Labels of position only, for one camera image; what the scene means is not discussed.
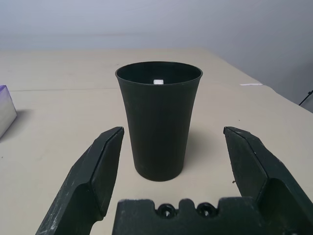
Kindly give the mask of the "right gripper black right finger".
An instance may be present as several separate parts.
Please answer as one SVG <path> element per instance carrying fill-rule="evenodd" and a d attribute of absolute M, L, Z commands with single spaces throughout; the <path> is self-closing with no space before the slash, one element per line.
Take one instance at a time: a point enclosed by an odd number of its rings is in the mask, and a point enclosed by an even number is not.
<path fill-rule="evenodd" d="M 311 235 L 313 204 L 285 165 L 250 132 L 227 126 L 223 133 L 241 196 L 251 197 L 275 235 Z"/>

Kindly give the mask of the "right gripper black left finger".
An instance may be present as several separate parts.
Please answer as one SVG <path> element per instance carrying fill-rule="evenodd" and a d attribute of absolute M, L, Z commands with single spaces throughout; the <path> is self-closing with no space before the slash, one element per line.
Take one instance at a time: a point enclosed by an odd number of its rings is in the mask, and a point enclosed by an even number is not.
<path fill-rule="evenodd" d="M 106 216 L 114 189 L 123 127 L 100 134 L 71 167 L 38 235 L 88 235 Z"/>

